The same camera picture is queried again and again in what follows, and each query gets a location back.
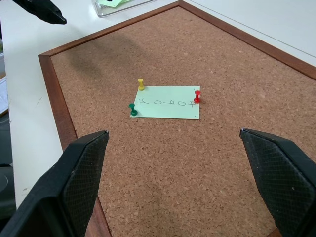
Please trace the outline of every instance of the cork surface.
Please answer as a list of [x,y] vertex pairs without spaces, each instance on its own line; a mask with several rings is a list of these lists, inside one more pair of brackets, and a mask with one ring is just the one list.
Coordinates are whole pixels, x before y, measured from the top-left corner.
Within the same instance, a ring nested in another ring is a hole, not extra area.
[[[78,136],[110,132],[99,198],[113,237],[268,235],[242,127],[316,160],[316,81],[181,8],[52,60]],[[200,85],[200,120],[130,118],[138,78]]]

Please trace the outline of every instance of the black object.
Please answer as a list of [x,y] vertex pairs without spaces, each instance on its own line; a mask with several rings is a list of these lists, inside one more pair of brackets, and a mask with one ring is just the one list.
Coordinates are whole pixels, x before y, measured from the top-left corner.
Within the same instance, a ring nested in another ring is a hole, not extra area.
[[12,163],[9,112],[0,116],[0,166]]
[[316,164],[292,141],[242,129],[250,166],[283,237],[316,236]]
[[1,237],[84,237],[97,198],[109,135],[72,142],[36,182]]
[[0,232],[15,213],[9,113],[0,116]]
[[13,167],[0,165],[0,222],[9,219],[16,210]]
[[50,0],[13,0],[20,7],[39,19],[51,23],[65,25],[67,20],[61,11]]

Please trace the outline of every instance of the green push pin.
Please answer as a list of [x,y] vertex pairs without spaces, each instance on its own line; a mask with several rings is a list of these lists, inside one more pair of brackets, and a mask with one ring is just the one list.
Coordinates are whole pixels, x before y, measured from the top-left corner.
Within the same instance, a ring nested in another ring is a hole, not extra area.
[[138,112],[137,112],[136,109],[134,109],[135,104],[129,104],[129,107],[132,109],[132,111],[130,112],[130,114],[131,114],[132,116],[136,116],[136,115],[138,114]]

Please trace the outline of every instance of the paper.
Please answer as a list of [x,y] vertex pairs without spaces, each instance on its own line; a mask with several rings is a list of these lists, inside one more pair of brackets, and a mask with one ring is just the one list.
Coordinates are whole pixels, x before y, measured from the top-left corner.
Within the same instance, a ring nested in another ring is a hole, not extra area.
[[104,6],[117,7],[118,5],[128,2],[128,1],[131,1],[131,0],[113,0],[113,1],[98,0],[98,3]]
[[199,86],[146,86],[135,98],[137,116],[145,118],[199,119],[195,91]]
[[0,79],[0,114],[8,109],[8,94],[6,89],[6,77]]

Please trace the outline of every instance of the red push pin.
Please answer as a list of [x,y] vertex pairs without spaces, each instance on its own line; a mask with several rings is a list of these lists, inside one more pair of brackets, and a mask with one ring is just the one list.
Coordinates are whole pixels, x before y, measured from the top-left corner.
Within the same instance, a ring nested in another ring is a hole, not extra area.
[[201,102],[201,92],[199,90],[196,90],[194,93],[196,94],[196,97],[194,98],[193,101],[196,103]]

